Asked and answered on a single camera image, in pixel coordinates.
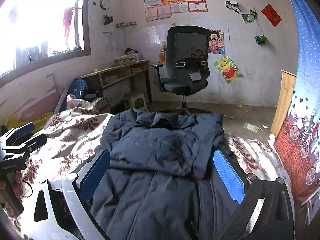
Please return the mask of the person's left hand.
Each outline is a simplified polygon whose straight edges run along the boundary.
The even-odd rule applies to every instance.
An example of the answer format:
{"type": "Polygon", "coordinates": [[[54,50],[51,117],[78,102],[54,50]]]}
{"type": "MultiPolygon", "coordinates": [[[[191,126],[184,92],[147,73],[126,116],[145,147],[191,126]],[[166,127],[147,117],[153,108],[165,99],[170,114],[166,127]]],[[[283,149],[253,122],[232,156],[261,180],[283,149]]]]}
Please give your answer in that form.
{"type": "MultiPolygon", "coordinates": [[[[5,187],[6,187],[6,182],[1,181],[0,189],[3,190],[3,189],[5,189],[5,187]]],[[[23,195],[21,171],[14,173],[14,182],[11,187],[12,187],[12,190],[17,198],[19,198],[23,195]]]]}

